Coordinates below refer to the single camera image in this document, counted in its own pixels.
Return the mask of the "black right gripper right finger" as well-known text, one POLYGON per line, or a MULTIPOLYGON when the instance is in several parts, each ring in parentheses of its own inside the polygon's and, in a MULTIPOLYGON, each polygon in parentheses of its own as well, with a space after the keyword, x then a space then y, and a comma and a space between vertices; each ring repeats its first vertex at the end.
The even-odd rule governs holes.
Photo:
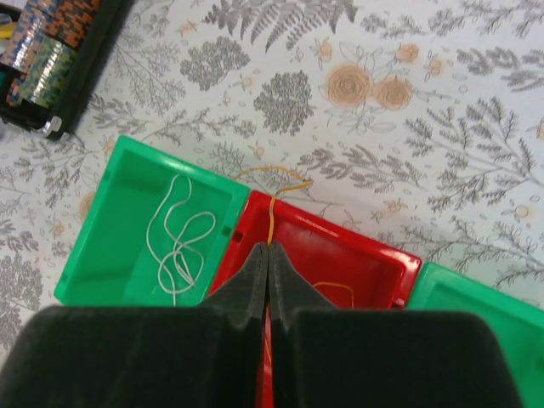
POLYGON ((278 407, 520 407, 497 342, 477 315, 340 309, 269 247, 278 407))

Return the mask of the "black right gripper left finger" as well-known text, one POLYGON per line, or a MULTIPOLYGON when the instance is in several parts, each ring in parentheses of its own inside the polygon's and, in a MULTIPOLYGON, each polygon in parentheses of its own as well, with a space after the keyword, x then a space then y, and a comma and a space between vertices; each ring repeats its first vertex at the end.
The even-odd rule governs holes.
POLYGON ((52 306, 1 371, 4 407, 254 407, 268 250, 195 307, 52 306))

